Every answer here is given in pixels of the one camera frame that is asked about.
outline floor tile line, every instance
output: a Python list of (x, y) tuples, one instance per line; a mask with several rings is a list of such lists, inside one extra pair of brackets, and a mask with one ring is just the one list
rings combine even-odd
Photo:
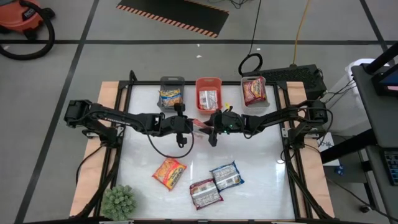
[[(56, 40), (55, 44), (80, 44), (81, 40)], [(398, 40), (384, 41), (392, 45)], [(46, 40), (0, 40), (0, 44), (45, 44)], [(98, 45), (156, 45), (156, 44), (250, 44), (251, 40), (198, 39), (198, 40), (84, 40), (84, 44)], [(254, 40), (254, 44), (294, 45), (294, 40)], [(378, 40), (299, 40), (299, 45), (379, 45)]]
[(72, 78), (75, 74), (75, 70), (78, 65), (81, 52), (83, 51), (85, 39), (87, 38), (88, 31), (90, 29), (91, 23), (93, 22), (94, 14), (95, 14), (96, 8), (98, 7), (98, 2), (99, 2), (99, 0), (93, 1), (93, 5), (92, 5), (90, 13), (88, 15), (88, 18), (87, 18), (87, 21), (85, 24), (85, 28), (83, 29), (83, 33), (80, 37), (80, 41), (79, 41), (78, 47), (76, 49), (75, 56), (70, 65), (70, 69), (69, 69), (68, 75), (65, 79), (65, 83), (63, 84), (63, 88), (62, 88), (60, 97), (58, 99), (58, 103), (55, 107), (55, 111), (52, 116), (49, 129), (47, 130), (47, 134), (45, 135), (44, 142), (43, 142), (42, 148), (39, 153), (39, 157), (38, 157), (36, 165), (34, 167), (32, 176), (30, 177), (30, 181), (29, 181), (29, 184), (25, 191), (24, 198), (22, 199), (21, 205), (18, 209), (18, 213), (17, 213), (16, 219), (14, 222), (15, 224), (21, 224), (24, 222), (26, 213), (29, 208), (30, 201), (32, 200), (37, 182), (39, 181), (40, 173), (44, 166), (45, 158), (47, 157), (47, 153), (49, 151), (50, 144), (51, 144), (52, 138), (54, 136), (55, 128), (57, 127), (58, 120), (60, 118), (63, 105), (65, 103), (70, 85), (72, 83)]
[(373, 15), (372, 15), (372, 13), (371, 13), (371, 11), (369, 9), (368, 4), (366, 3), (365, 0), (359, 0), (359, 1), (361, 3), (362, 8), (363, 8), (363, 10), (365, 12), (365, 15), (368, 18), (368, 21), (369, 21), (369, 23), (370, 23), (370, 25), (372, 27), (374, 35), (376, 35), (377, 40), (380, 43), (381, 49), (383, 49), (383, 52), (385, 52), (387, 50), (387, 44), (385, 43), (385, 41), (383, 39), (383, 36), (381, 35), (381, 32), (380, 32), (380, 30), (379, 30), (379, 28), (378, 28), (378, 26), (376, 24), (376, 21), (373, 18)]

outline vacuum hose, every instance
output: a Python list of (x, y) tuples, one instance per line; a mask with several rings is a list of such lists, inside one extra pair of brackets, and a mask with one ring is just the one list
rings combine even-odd
[(50, 18), (48, 18), (47, 15), (44, 13), (44, 11), (39, 6), (35, 5), (34, 3), (20, 0), (19, 4), (23, 7), (28, 7), (28, 8), (33, 9), (43, 19), (44, 24), (47, 26), (47, 29), (49, 30), (49, 41), (47, 41), (47, 43), (41, 50), (39, 50), (38, 52), (35, 52), (35, 53), (25, 54), (25, 55), (17, 55), (17, 54), (12, 54), (12, 53), (4, 50), (3, 47), (0, 46), (0, 54), (6, 56), (7, 58), (14, 59), (14, 60), (32, 60), (32, 59), (36, 59), (39, 57), (43, 57), (45, 54), (47, 54), (51, 50), (51, 48), (53, 47), (54, 42), (55, 42), (54, 27), (51, 24)]

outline orange and black striped tape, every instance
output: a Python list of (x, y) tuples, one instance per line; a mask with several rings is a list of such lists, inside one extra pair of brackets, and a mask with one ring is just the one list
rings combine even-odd
[(125, 10), (127, 12), (131, 12), (131, 13), (140, 15), (140, 16), (144, 16), (144, 17), (149, 18), (149, 19), (154, 19), (156, 21), (164, 22), (164, 23), (172, 25), (172, 26), (176, 26), (176, 27), (179, 27), (179, 28), (183, 28), (183, 29), (187, 29), (187, 30), (190, 30), (190, 31), (193, 31), (193, 32), (197, 32), (199, 34), (203, 34), (203, 35), (206, 35), (208, 37), (216, 38), (218, 36), (217, 34), (214, 34), (213, 32), (210, 32), (208, 30), (203, 30), (201, 28), (194, 27), (194, 26), (191, 26), (191, 25), (188, 25), (188, 24), (184, 24), (184, 23), (181, 23), (181, 22), (178, 22), (178, 21), (174, 21), (174, 20), (171, 20), (171, 19), (168, 19), (168, 18), (163, 18), (161, 16), (156, 16), (155, 14), (144, 12), (142, 10), (133, 9), (131, 7), (127, 7), (127, 6), (123, 6), (123, 5), (118, 5), (117, 8)]

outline black floor mat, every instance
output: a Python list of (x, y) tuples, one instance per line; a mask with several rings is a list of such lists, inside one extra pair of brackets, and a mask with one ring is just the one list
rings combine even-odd
[(229, 13), (186, 0), (122, 0), (118, 6), (131, 13), (216, 38)]

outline plastic container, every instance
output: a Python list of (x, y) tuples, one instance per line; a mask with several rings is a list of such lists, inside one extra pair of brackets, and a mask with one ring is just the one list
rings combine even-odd
[(200, 109), (199, 92), (205, 90), (216, 90), (217, 92), (217, 109), (222, 109), (223, 102), (221, 99), (221, 84), (223, 81), (219, 78), (199, 78), (196, 81), (197, 87), (197, 109), (201, 114), (212, 114), (216, 110), (202, 110)]
[[(256, 102), (250, 105), (247, 105), (244, 103), (244, 94), (243, 94), (243, 83), (253, 81), (258, 79), (259, 77), (243, 77), (241, 79), (241, 97), (242, 97), (242, 107), (243, 107), (243, 112), (244, 113), (261, 113), (264, 110), (266, 110), (269, 107), (269, 102), (267, 98), (267, 93), (266, 94), (266, 100), (265, 101), (260, 101)], [(266, 79), (264, 77), (261, 77), (264, 81), (264, 89), (266, 88)]]
[[(330, 131), (335, 134), (343, 136), (352, 136), (359, 134), (371, 128), (371, 125), (366, 115), (365, 108), (362, 103), (359, 91), (356, 88), (355, 81), (353, 81), (353, 72), (351, 67), (361, 65), (362, 63), (372, 63), (372, 58), (362, 58), (350, 63), (342, 73), (344, 73), (340, 80), (329, 89), (329, 94), (326, 94), (321, 101), (328, 101), (326, 107), (333, 113), (335, 117), (333, 124), (330, 127)], [(337, 91), (348, 85), (341, 93), (331, 98)], [(323, 125), (326, 129), (329, 127), (330, 121)]]
[[(181, 98), (184, 101), (184, 85), (185, 79), (182, 77), (162, 77), (160, 78), (160, 90), (176, 90), (180, 89)], [(159, 94), (159, 101), (157, 102), (157, 106), (163, 112), (174, 112), (174, 106), (163, 106), (162, 99)]]

